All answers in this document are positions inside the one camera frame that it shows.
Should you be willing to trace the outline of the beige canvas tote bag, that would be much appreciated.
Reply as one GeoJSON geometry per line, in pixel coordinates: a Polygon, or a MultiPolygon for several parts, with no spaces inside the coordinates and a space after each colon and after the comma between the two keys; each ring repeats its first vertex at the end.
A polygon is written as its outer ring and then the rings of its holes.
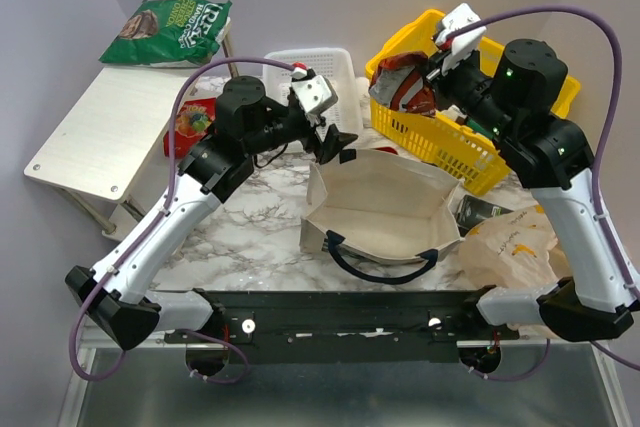
{"type": "Polygon", "coordinates": [[[346,149],[313,163],[299,246],[329,253],[346,273],[403,285],[462,240],[450,204],[460,181],[433,165],[375,149],[346,149]]]}

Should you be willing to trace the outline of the red orange snack packet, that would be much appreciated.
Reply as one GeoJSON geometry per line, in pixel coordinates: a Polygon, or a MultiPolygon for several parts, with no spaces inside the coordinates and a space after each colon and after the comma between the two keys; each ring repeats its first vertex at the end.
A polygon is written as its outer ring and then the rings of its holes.
{"type": "Polygon", "coordinates": [[[207,133],[215,119],[215,97],[185,101],[175,121],[175,158],[181,159],[207,133]]]}

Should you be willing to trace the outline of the peach plastic grocery bag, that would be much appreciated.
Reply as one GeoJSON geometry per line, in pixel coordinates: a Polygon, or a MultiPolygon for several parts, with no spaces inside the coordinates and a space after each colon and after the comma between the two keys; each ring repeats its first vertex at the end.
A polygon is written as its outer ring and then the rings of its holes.
{"type": "Polygon", "coordinates": [[[462,270],[476,287],[524,289],[572,275],[556,234],[539,205],[487,219],[460,244],[462,270]]]}

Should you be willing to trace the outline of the green snack packet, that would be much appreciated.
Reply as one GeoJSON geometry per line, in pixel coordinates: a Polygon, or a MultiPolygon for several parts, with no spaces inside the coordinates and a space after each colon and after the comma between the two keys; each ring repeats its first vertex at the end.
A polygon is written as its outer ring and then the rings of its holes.
{"type": "Polygon", "coordinates": [[[232,3],[145,0],[100,57],[103,64],[203,65],[221,47],[232,3]]]}

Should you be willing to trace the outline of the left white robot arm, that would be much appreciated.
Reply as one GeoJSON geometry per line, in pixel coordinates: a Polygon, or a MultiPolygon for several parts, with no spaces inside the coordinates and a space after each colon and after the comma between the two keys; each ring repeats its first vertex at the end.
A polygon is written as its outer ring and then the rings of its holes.
{"type": "Polygon", "coordinates": [[[65,278],[89,317],[124,351],[158,331],[188,330],[201,342],[222,327],[206,295],[150,288],[157,272],[204,218],[253,174],[255,156],[300,142],[324,164],[356,135],[330,125],[317,129],[323,113],[337,103],[330,82],[309,72],[293,80],[286,104],[269,98],[261,80],[228,81],[215,103],[215,118],[172,174],[153,209],[105,258],[91,268],[76,266],[65,278]]]}

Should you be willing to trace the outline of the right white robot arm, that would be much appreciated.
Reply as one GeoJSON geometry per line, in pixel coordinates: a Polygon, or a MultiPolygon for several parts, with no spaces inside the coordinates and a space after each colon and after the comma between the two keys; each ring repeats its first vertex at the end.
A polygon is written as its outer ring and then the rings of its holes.
{"type": "Polygon", "coordinates": [[[524,324],[571,342],[612,340],[633,324],[639,302],[591,184],[594,155],[581,128],[551,111],[567,72],[551,47],[532,39],[509,42],[494,76],[482,72],[477,49],[456,56],[446,43],[429,59],[426,80],[437,102],[492,133],[499,156],[543,208],[572,272],[543,287],[485,291],[459,317],[471,338],[524,324]]]}

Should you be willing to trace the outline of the green brown box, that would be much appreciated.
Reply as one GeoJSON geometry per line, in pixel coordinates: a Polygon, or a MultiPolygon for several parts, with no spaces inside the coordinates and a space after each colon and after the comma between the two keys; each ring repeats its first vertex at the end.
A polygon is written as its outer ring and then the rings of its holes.
{"type": "Polygon", "coordinates": [[[488,130],[484,129],[482,126],[480,126],[477,122],[473,121],[469,117],[460,116],[456,120],[456,122],[459,125],[464,125],[464,126],[470,128],[474,133],[476,133],[478,135],[483,135],[484,137],[488,138],[489,140],[492,140],[493,137],[494,137],[494,134],[491,131],[488,131],[488,130]]]}

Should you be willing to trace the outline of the yellow shopping basket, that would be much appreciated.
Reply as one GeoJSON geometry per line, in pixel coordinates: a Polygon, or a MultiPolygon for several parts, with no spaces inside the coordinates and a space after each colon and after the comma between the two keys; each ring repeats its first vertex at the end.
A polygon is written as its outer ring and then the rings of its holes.
{"type": "MultiPolygon", "coordinates": [[[[414,51],[424,52],[429,58],[434,55],[438,49],[433,42],[436,27],[446,14],[429,9],[394,34],[367,62],[365,73],[369,81],[378,63],[386,57],[414,51]]],[[[458,33],[466,33],[476,27],[479,26],[475,23],[458,33]]],[[[484,34],[477,47],[480,68],[484,74],[494,76],[506,46],[486,38],[484,34]]],[[[579,83],[567,72],[559,97],[552,106],[552,113],[567,119],[570,104],[579,89],[579,83]]],[[[456,122],[460,116],[468,116],[455,105],[443,111],[436,109],[434,117],[424,117],[389,110],[370,98],[370,110],[373,126],[379,133],[419,159],[462,180],[465,188],[473,194],[487,193],[509,171],[513,171],[499,156],[492,140],[456,122]]]]}

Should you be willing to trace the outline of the white perforated plastic basket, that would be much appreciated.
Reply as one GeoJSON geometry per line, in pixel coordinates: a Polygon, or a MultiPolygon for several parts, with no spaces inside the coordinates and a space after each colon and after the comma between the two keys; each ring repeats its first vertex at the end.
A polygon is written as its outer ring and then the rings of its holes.
{"type": "MultiPolygon", "coordinates": [[[[337,47],[289,49],[271,52],[266,58],[288,64],[302,63],[326,77],[338,97],[337,103],[323,113],[326,127],[335,124],[341,132],[362,135],[364,127],[357,82],[347,50],[337,47]]],[[[273,66],[263,66],[262,80],[268,97],[281,104],[287,103],[290,73],[273,66]]],[[[322,139],[326,135],[326,127],[318,129],[322,139]]]]}

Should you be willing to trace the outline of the black green razor box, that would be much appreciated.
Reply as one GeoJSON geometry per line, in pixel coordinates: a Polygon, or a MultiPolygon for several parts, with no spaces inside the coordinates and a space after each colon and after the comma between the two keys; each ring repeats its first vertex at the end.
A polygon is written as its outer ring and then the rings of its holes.
{"type": "Polygon", "coordinates": [[[504,214],[511,213],[511,210],[472,195],[465,195],[460,201],[455,219],[459,233],[462,237],[469,231],[484,222],[485,220],[504,214]]]}

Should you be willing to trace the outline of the white wooden shelf stand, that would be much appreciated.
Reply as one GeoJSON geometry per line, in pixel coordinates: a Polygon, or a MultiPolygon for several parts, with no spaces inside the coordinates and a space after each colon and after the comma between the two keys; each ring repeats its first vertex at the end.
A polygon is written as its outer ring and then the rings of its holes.
{"type": "Polygon", "coordinates": [[[24,169],[121,241],[168,183],[163,137],[188,67],[102,68],[24,169]]]}

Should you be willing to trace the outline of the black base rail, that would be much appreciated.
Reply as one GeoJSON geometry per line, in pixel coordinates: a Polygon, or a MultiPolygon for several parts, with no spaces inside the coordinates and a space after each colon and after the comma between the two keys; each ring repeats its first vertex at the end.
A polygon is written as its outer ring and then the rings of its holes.
{"type": "Polygon", "coordinates": [[[480,319],[472,291],[206,291],[201,333],[239,347],[251,364],[457,362],[458,347],[516,340],[480,319]]]}

